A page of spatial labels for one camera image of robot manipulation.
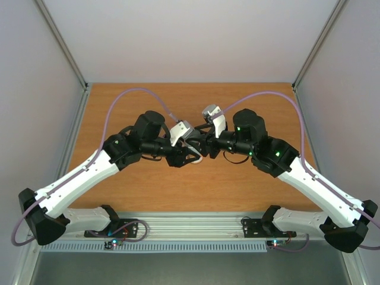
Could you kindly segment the small circuit board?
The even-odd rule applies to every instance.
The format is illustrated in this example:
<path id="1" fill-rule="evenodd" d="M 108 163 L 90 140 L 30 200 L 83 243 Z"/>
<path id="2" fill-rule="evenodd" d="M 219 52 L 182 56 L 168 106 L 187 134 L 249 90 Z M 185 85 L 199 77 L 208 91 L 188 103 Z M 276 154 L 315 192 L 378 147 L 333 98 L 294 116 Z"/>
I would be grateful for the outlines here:
<path id="1" fill-rule="evenodd" d="M 270 248 L 277 248 L 279 246 L 286 246 L 289 244 L 290 239 L 287 240 L 280 240 L 280 239 L 273 239 L 267 241 L 267 246 Z"/>
<path id="2" fill-rule="evenodd" d="M 105 250 L 113 250 L 114 248 L 121 246 L 123 242 L 119 239 L 112 239 L 110 241 L 106 241 L 104 243 L 104 249 Z"/>

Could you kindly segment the left aluminium corner post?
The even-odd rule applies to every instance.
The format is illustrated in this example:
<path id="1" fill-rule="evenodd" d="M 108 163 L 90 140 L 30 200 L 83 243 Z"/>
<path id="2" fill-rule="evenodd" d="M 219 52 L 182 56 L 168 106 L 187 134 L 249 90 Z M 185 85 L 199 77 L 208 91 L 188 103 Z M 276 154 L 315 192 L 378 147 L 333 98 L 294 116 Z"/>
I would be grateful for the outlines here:
<path id="1" fill-rule="evenodd" d="M 72 53 L 70 52 L 64 38 L 61 35 L 61 32 L 58 29 L 58 26 L 56 25 L 47 5 L 43 0 L 34 0 L 33 1 L 36 4 L 37 9 L 42 15 L 42 18 L 44 19 L 45 23 L 47 24 L 49 30 L 51 31 L 53 37 L 55 38 L 57 44 L 59 45 L 61 51 L 63 52 L 66 60 L 68 61 L 71 69 L 73 70 L 75 76 L 77 77 L 80 85 L 85 90 L 88 86 L 88 83 L 84 79 L 84 76 L 82 72 L 80 71 Z"/>

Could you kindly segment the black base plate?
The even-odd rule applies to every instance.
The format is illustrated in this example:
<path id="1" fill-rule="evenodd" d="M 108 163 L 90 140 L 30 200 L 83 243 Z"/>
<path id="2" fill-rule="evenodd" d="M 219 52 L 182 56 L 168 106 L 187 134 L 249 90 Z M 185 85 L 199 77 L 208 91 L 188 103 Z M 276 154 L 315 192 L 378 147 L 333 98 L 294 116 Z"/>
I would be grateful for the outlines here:
<path id="1" fill-rule="evenodd" d="M 284 232 L 273 225 L 264 225 L 260 218 L 243 217 L 240 220 L 244 238 L 295 238 L 296 232 Z"/>
<path id="2" fill-rule="evenodd" d="M 111 238 L 136 238 L 138 231 L 138 222 L 135 218 L 121 218 L 119 221 L 112 221 L 101 231 L 93 231 L 95 235 L 86 230 L 85 238 L 97 238 L 98 236 L 107 236 Z"/>

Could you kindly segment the aluminium corner post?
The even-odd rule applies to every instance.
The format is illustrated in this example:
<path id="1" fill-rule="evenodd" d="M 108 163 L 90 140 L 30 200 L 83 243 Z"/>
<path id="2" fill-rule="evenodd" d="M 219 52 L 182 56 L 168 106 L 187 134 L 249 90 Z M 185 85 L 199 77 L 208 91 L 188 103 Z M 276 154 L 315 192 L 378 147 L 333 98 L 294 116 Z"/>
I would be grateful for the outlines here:
<path id="1" fill-rule="evenodd" d="M 311 67 L 313 61 L 317 57 L 319 51 L 323 47 L 324 42 L 326 41 L 328 35 L 330 34 L 331 30 L 335 26 L 338 18 L 340 17 L 341 13 L 343 12 L 343 9 L 347 5 L 348 0 L 338 0 L 336 1 L 330 15 L 328 16 L 321 32 L 319 33 L 318 37 L 316 38 L 315 43 L 312 46 L 311 51 L 309 52 L 308 56 L 306 57 L 305 62 L 303 63 L 300 71 L 298 72 L 294 82 L 292 83 L 292 89 L 294 92 L 297 91 L 297 88 L 299 87 L 300 83 L 302 82 L 303 78 L 305 77 L 308 69 Z"/>
<path id="2" fill-rule="evenodd" d="M 66 60 L 68 61 L 71 69 L 73 70 L 75 76 L 77 77 L 80 85 L 85 90 L 88 86 L 88 83 L 84 79 L 84 76 L 82 72 L 80 71 L 72 53 L 70 52 L 64 38 L 61 35 L 61 32 L 58 29 L 58 26 L 56 25 L 47 5 L 43 0 L 34 0 L 33 1 L 36 4 L 37 9 L 42 15 L 42 18 L 44 19 L 45 23 L 47 24 L 49 30 L 51 31 L 53 37 L 55 38 L 57 44 L 59 45 L 61 51 L 63 52 Z"/>

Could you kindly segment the right small circuit board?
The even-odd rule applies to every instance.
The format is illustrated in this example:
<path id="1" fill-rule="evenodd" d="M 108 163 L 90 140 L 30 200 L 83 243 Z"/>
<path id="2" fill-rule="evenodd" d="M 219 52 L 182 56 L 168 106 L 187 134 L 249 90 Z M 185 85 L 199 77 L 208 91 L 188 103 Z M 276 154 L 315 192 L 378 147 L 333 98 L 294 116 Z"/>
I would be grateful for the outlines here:
<path id="1" fill-rule="evenodd" d="M 287 240 L 280 240 L 280 239 L 273 239 L 267 241 L 267 246 L 270 248 L 277 248 L 279 246 L 286 246 L 289 244 L 290 239 Z"/>

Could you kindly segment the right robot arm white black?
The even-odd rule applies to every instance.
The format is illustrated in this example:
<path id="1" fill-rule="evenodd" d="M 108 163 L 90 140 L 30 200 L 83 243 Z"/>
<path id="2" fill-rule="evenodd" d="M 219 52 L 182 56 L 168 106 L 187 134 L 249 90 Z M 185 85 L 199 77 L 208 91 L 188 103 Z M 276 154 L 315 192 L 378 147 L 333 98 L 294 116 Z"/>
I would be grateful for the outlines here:
<path id="1" fill-rule="evenodd" d="M 346 253 L 363 246 L 370 219 L 378 209 L 373 201 L 356 199 L 325 179 L 302 161 L 289 143 L 269 136 L 264 119 L 254 111 L 243 109 L 235 113 L 233 131 L 227 129 L 218 106 L 208 106 L 202 115 L 204 126 L 210 128 L 201 135 L 203 155 L 215 158 L 220 151 L 226 151 L 247 156 L 258 170 L 294 187 L 320 208 L 319 212 L 306 212 L 270 206 L 261 218 L 267 236 L 296 232 L 323 237 Z"/>

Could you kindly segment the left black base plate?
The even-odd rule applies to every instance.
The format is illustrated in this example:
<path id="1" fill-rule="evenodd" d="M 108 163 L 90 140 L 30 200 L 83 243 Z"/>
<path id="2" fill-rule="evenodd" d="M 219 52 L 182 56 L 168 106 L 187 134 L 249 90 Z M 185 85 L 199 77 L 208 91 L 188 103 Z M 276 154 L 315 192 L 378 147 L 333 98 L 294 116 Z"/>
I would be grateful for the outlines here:
<path id="1" fill-rule="evenodd" d="M 85 238 L 97 238 L 98 236 L 107 236 L 111 238 L 136 238 L 138 231 L 138 222 L 135 218 L 121 218 L 119 221 L 112 221 L 101 231 L 93 231 L 95 235 L 86 230 Z"/>

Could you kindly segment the left small circuit board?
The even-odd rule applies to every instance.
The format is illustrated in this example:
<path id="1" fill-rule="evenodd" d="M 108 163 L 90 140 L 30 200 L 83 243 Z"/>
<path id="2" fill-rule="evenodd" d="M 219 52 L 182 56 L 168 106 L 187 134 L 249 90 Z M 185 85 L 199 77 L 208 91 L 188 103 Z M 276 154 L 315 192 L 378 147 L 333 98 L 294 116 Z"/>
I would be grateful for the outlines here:
<path id="1" fill-rule="evenodd" d="M 105 250 L 113 250 L 114 248 L 121 246 L 123 242 L 119 239 L 112 239 L 110 241 L 106 241 L 104 243 L 104 249 Z"/>

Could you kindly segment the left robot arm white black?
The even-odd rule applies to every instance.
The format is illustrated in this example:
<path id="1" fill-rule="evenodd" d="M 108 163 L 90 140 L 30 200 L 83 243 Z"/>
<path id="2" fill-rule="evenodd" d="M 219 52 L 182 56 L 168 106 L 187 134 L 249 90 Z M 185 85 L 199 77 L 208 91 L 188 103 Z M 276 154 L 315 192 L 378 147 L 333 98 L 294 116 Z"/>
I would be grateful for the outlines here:
<path id="1" fill-rule="evenodd" d="M 76 229 L 101 231 L 105 236 L 117 234 L 120 222 L 108 205 L 79 210 L 76 217 L 69 214 L 69 206 L 93 186 L 140 159 L 164 157 L 171 167 L 183 167 L 199 160 L 198 153 L 182 144 L 194 130 L 187 121 L 179 121 L 169 129 L 161 114 L 146 111 L 133 125 L 111 135 L 84 163 L 56 182 L 38 191 L 22 190 L 18 194 L 22 219 L 33 240 L 47 245 Z"/>

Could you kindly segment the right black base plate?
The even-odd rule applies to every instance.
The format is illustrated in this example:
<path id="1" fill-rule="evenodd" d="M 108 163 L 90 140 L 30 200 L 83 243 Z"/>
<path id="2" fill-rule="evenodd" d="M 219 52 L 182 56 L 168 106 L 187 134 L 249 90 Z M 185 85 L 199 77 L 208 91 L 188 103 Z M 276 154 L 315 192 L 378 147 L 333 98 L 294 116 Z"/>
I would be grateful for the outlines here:
<path id="1" fill-rule="evenodd" d="M 296 232 L 284 232 L 273 225 L 264 225 L 260 218 L 243 217 L 240 220 L 244 238 L 295 238 Z"/>

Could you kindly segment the right aluminium corner post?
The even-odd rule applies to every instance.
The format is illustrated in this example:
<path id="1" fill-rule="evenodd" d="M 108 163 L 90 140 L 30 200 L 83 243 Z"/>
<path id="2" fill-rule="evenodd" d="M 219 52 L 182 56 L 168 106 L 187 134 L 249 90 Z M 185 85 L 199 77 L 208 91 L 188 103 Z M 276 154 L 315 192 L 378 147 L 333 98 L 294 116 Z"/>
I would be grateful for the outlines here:
<path id="1" fill-rule="evenodd" d="M 306 57 L 305 62 L 303 63 L 300 71 L 298 72 L 294 82 L 292 83 L 292 89 L 294 92 L 297 91 L 297 88 L 299 87 L 300 83 L 302 82 L 303 78 L 305 77 L 308 69 L 311 67 L 313 61 L 317 57 L 319 51 L 323 47 L 324 42 L 326 41 L 328 35 L 330 34 L 331 30 L 335 26 L 338 18 L 340 17 L 341 13 L 343 12 L 343 9 L 347 5 L 348 0 L 338 0 L 336 1 L 330 15 L 328 16 L 321 32 L 319 33 L 318 37 L 316 38 L 315 43 L 312 46 L 311 51 L 309 52 L 308 56 Z"/>

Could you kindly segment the aluminium front frame rail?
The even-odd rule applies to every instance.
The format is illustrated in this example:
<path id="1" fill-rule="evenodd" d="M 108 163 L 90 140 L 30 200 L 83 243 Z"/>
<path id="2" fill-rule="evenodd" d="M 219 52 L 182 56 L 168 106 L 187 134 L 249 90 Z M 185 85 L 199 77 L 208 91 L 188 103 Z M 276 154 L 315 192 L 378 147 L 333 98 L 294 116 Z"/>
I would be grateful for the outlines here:
<path id="1" fill-rule="evenodd" d="M 35 232 L 37 241 L 47 245 L 61 237 L 78 234 L 84 236 L 86 230 L 93 235 L 112 221 L 137 219 L 136 240 L 143 233 L 158 239 L 211 239 L 244 238 L 240 220 L 243 213 L 233 212 L 115 212 L 106 206 L 93 209 L 73 209 L 64 211 L 58 218 L 48 220 L 42 229 Z M 253 219 L 261 219 L 264 225 L 273 225 L 284 232 L 296 232 L 297 236 L 308 234 L 323 238 L 321 225 L 330 224 L 331 219 L 324 212 L 293 211 L 286 208 L 275 210 L 273 214 L 257 213 Z"/>

